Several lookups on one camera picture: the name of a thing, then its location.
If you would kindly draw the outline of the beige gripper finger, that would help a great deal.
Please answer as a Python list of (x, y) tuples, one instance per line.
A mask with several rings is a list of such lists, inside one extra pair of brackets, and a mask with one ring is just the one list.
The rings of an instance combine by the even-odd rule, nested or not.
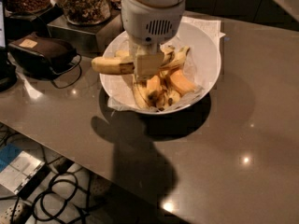
[(157, 74), (164, 61), (164, 54), (158, 44), (138, 45), (130, 40), (129, 53), (133, 57), (134, 74), (137, 81), (151, 79)]

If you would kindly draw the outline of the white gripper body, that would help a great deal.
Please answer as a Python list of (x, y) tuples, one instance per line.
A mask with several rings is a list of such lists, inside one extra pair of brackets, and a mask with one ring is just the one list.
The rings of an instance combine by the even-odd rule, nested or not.
[(124, 30), (137, 44), (163, 44), (178, 31), (186, 0), (121, 0)]

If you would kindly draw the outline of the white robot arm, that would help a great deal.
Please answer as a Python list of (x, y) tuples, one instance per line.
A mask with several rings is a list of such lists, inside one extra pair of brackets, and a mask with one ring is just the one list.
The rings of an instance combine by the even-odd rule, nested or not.
[(121, 0), (137, 79), (158, 71), (160, 46), (178, 32), (185, 11), (284, 28), (299, 22), (299, 0)]

